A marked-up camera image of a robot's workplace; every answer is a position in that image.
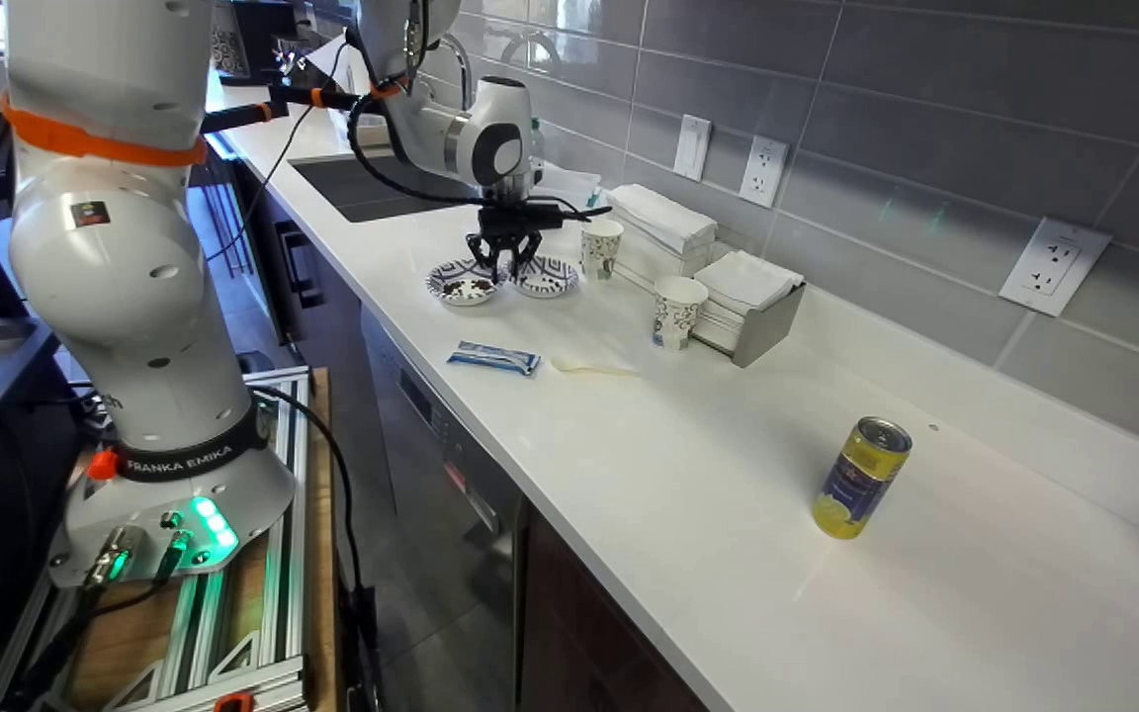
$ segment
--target yellow can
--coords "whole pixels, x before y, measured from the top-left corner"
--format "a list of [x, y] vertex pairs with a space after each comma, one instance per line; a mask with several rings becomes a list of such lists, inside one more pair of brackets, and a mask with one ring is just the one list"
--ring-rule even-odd
[[857, 419], [811, 504], [817, 530], [857, 537], [909, 451], [915, 439], [899, 423], [879, 417]]

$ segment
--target cabinet door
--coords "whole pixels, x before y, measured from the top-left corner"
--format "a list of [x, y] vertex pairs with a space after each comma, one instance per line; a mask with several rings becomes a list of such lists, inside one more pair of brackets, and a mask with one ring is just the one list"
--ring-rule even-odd
[[699, 712], [692, 689], [612, 606], [555, 527], [529, 513], [523, 712]]

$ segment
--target toothpaste tube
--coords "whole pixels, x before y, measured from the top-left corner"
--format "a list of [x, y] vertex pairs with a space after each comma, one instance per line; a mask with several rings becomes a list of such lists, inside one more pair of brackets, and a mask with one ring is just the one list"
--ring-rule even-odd
[[457, 348], [447, 355], [447, 362], [476, 362], [476, 369], [493, 369], [493, 370], [523, 370], [532, 378], [538, 355], [532, 351], [514, 351], [514, 348], [493, 348], [493, 345], [476, 345], [457, 340]]

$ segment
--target cup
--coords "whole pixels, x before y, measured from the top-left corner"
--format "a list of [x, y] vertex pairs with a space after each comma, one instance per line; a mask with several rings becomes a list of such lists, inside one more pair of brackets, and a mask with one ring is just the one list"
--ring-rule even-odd
[[580, 225], [576, 265], [580, 265], [580, 274], [588, 279], [608, 279], [612, 275], [619, 232], [623, 231], [612, 216], [592, 216], [592, 223]]
[[710, 302], [710, 287], [705, 287], [692, 275], [660, 275], [652, 291], [658, 291], [652, 345], [685, 348], [692, 323], [699, 320], [699, 308]]

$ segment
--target wall outlet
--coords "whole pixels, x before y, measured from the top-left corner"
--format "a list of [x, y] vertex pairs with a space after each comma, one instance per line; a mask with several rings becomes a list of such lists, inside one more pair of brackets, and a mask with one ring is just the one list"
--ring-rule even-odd
[[1106, 242], [1106, 232], [1041, 216], [1000, 298], [1060, 316], [1060, 308], [1077, 298]]
[[792, 153], [792, 146], [754, 133], [737, 192], [747, 199], [747, 200], [754, 200], [754, 207], [772, 207], [772, 200], [775, 200], [775, 190], [778, 190], [778, 175], [782, 175], [782, 157], [788, 157], [788, 153]]
[[679, 146], [677, 146], [677, 175], [699, 183], [709, 146], [710, 146], [710, 124], [699, 115], [685, 115]]

